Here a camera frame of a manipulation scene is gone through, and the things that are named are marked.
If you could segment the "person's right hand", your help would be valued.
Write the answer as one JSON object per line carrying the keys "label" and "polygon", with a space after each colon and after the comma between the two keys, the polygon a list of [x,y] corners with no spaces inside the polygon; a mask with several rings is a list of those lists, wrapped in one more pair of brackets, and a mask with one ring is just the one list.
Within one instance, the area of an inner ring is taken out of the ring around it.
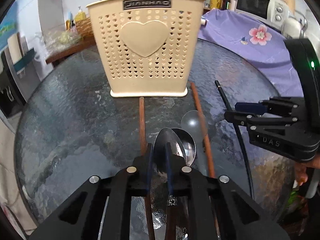
{"label": "person's right hand", "polygon": [[314,168],[314,169],[320,168],[320,155],[319,155],[319,153],[317,153],[315,155],[315,157],[307,163],[295,162],[295,164],[294,164],[295,180],[298,183],[298,186],[301,186],[308,181],[308,175],[306,172],[307,168]]}

